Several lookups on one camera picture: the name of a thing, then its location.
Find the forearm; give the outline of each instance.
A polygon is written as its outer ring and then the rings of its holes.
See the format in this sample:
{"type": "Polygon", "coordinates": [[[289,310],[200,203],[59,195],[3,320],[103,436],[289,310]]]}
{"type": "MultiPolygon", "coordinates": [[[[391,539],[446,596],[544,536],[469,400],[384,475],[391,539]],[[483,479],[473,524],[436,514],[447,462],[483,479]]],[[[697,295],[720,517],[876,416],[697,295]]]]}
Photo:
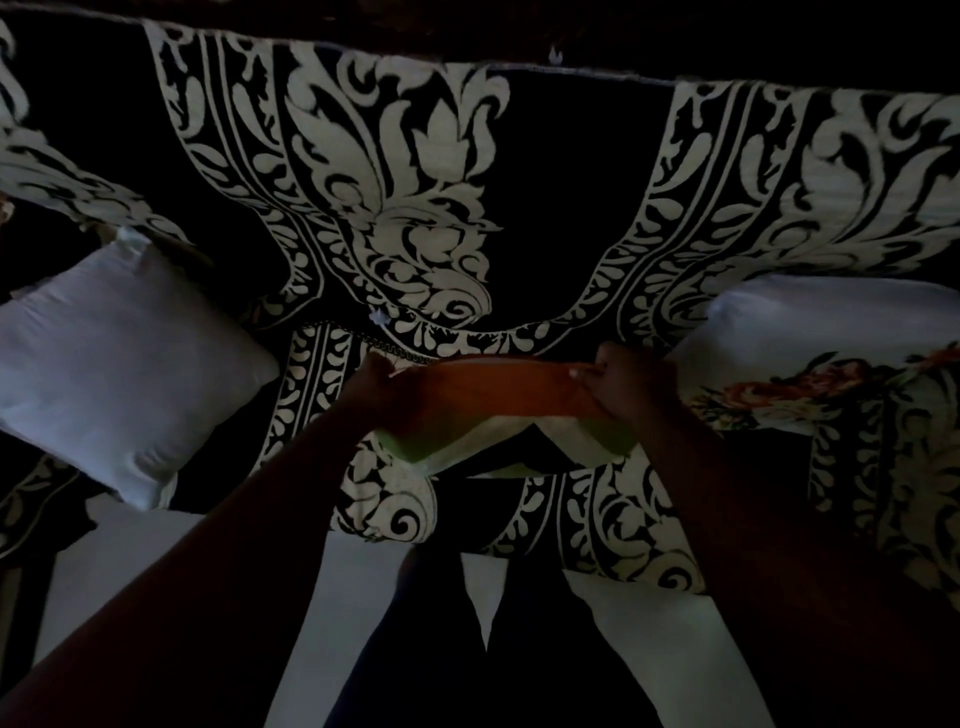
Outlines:
{"type": "Polygon", "coordinates": [[[37,666],[0,725],[262,725],[368,430],[336,406],[310,425],[37,666]]]}
{"type": "Polygon", "coordinates": [[[957,616],[742,467],[678,403],[652,407],[634,422],[638,440],[775,715],[885,725],[935,714],[957,679],[957,616]]]}

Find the folded cloth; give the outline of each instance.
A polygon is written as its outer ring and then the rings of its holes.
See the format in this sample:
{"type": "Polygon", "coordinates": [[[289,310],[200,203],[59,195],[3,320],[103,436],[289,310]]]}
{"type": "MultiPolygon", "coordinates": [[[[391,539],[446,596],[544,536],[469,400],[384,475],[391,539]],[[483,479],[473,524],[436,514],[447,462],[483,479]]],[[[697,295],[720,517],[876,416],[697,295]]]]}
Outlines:
{"type": "Polygon", "coordinates": [[[595,468],[636,444],[570,377],[532,357],[447,359],[396,375],[409,407],[377,432],[384,449],[424,476],[523,477],[595,468]]]}

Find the dark pants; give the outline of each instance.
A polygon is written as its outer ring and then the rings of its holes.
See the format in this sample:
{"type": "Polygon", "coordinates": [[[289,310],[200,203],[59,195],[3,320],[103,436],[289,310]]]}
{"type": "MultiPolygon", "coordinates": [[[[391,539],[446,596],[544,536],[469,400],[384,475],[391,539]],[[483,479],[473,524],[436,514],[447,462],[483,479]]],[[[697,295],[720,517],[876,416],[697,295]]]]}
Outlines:
{"type": "Polygon", "coordinates": [[[485,650],[460,554],[417,556],[326,728],[660,726],[559,567],[511,562],[485,650]]]}

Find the cushion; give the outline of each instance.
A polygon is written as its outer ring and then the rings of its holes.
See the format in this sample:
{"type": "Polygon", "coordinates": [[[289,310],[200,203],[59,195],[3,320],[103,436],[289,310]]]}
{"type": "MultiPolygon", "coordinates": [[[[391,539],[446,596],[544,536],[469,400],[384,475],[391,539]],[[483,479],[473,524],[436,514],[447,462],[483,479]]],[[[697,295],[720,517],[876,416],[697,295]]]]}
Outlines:
{"type": "Polygon", "coordinates": [[[762,276],[715,299],[669,355],[717,429],[812,435],[847,403],[960,359],[960,293],[899,279],[762,276]]]}
{"type": "Polygon", "coordinates": [[[0,428],[140,509],[278,374],[131,230],[0,306],[0,428]]]}
{"type": "Polygon", "coordinates": [[[400,372],[410,406],[377,432],[416,473],[523,477],[594,468],[636,444],[570,367],[528,357],[447,359],[400,372]]]}

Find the person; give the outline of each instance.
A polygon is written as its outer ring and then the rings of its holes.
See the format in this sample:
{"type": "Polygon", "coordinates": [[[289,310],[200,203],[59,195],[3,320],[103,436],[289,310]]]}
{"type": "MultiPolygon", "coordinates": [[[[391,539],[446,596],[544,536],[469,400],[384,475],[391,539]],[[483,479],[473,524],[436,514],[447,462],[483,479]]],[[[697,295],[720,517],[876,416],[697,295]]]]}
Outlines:
{"type": "MultiPolygon", "coordinates": [[[[737,462],[680,404],[669,364],[614,344],[596,363],[576,378],[636,433],[778,725],[930,726],[953,715],[955,614],[737,462]]],[[[329,410],[0,701],[0,726],[262,725],[355,446],[404,406],[391,373],[368,356],[329,410]]],[[[450,616],[469,612],[457,561],[429,547],[408,560],[329,725],[659,724],[610,646],[584,626],[588,609],[562,575],[524,560],[510,566],[501,611],[515,608],[497,614],[487,655],[504,671],[487,669],[475,615],[450,616]],[[539,628],[552,624],[542,605],[553,602],[537,594],[555,597],[579,632],[539,628]],[[534,654],[562,660],[563,649],[593,660],[550,672],[534,654]],[[376,661],[384,650],[394,650],[389,672],[376,661]],[[591,681],[584,673],[595,669],[591,681]],[[411,693],[419,702],[403,703],[411,693]]]]}

